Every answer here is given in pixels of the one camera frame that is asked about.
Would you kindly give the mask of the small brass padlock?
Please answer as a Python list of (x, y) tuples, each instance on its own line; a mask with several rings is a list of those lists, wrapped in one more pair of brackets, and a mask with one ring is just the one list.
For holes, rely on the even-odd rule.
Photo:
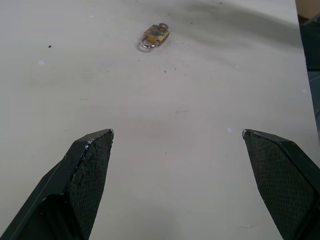
[(143, 33), (140, 45), (146, 49), (158, 47), (168, 38), (169, 34), (169, 28), (153, 24)]

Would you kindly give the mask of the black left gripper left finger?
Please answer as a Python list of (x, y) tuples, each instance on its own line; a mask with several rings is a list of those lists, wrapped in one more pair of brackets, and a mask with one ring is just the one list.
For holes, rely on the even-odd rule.
[(103, 196), (112, 129), (87, 134), (48, 171), (0, 240), (89, 240)]

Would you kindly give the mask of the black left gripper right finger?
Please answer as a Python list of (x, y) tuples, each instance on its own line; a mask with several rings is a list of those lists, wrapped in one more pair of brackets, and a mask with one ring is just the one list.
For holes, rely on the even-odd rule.
[(244, 129), (259, 194), (283, 240), (320, 240), (320, 168), (293, 141)]

